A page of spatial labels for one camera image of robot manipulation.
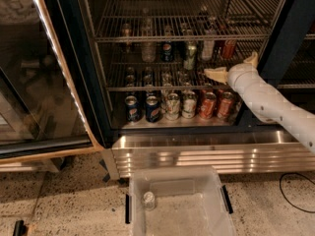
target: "white plastic container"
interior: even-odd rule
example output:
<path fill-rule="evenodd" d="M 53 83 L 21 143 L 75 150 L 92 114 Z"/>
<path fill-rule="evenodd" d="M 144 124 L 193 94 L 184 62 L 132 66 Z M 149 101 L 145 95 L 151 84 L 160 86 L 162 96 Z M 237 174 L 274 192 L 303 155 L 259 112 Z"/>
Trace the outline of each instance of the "white plastic container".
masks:
<path fill-rule="evenodd" d="M 154 194 L 153 209 L 145 208 L 147 192 Z M 236 235 L 211 166 L 137 171 L 129 195 L 133 236 Z"/>

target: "white robotic arm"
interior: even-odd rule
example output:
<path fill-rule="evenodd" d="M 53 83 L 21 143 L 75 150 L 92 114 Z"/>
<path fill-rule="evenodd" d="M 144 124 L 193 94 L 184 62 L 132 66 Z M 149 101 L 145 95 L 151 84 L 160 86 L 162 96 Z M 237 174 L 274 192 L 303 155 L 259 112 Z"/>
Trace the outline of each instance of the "white robotic arm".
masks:
<path fill-rule="evenodd" d="M 232 67 L 227 80 L 257 118 L 267 123 L 278 122 L 315 153 L 315 115 L 287 101 L 251 64 Z"/>

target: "terrazzo floor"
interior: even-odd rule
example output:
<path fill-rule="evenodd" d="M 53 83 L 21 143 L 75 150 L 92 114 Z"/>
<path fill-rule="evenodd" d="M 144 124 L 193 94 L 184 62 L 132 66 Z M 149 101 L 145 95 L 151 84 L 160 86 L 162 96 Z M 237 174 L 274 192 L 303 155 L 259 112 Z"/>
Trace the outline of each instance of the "terrazzo floor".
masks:
<path fill-rule="evenodd" d="M 127 184 L 102 181 L 99 153 L 81 155 L 59 173 L 0 174 L 0 236 L 13 235 L 23 219 L 28 236 L 127 236 Z M 315 172 L 303 172 L 315 180 Z M 315 214 L 298 210 L 283 197 L 281 173 L 221 175 L 234 209 L 237 235 L 315 235 Z M 315 210 L 315 186 L 288 176 L 283 190 L 298 207 Z"/>

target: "black handle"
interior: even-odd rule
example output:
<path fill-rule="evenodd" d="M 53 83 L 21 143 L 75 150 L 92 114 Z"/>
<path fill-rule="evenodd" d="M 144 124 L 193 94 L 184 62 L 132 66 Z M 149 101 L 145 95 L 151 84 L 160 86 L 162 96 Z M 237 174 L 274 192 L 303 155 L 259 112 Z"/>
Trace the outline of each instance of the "black handle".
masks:
<path fill-rule="evenodd" d="M 125 203 L 125 223 L 130 224 L 130 197 L 126 194 L 126 203 Z"/>
<path fill-rule="evenodd" d="M 26 227 L 24 226 L 23 220 L 18 220 L 14 227 L 13 236 L 22 236 L 26 232 Z"/>
<path fill-rule="evenodd" d="M 223 185 L 221 190 L 222 190 L 223 199 L 225 200 L 225 205 L 226 205 L 226 209 L 227 209 L 228 213 L 229 214 L 234 213 L 232 204 L 230 203 L 230 200 L 229 200 L 229 196 L 228 196 L 228 192 L 227 192 L 226 186 Z"/>

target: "black cable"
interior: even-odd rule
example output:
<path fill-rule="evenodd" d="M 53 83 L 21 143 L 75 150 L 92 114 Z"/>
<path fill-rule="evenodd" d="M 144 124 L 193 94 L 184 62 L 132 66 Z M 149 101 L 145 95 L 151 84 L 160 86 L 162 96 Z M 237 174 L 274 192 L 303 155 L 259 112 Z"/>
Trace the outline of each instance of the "black cable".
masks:
<path fill-rule="evenodd" d="M 281 190 L 281 192 L 282 192 L 282 194 L 283 194 L 283 197 L 285 198 L 285 200 L 286 200 L 290 205 L 292 205 L 293 207 L 295 207 L 295 208 L 297 208 L 297 209 L 299 209 L 299 210 L 302 210 L 302 211 L 304 211 L 304 212 L 315 213 L 315 210 L 314 210 L 314 211 L 313 211 L 313 210 L 307 210 L 307 209 L 303 209 L 303 208 L 300 208 L 300 207 L 298 207 L 298 206 L 295 206 L 295 205 L 286 197 L 286 195 L 284 194 L 282 182 L 283 182 L 283 177 L 284 177 L 284 176 L 287 176 L 287 175 L 297 175 L 297 176 L 300 176 L 300 177 L 305 178 L 306 180 L 308 180 L 309 182 L 311 182 L 313 185 L 315 185 L 315 183 L 314 183 L 312 180 L 310 180 L 308 177 L 306 177 L 306 176 L 304 176 L 304 175 L 302 175 L 302 174 L 300 174 L 300 173 L 285 173 L 285 174 L 282 175 L 282 177 L 280 178 L 280 181 L 279 181 L 280 190 Z"/>

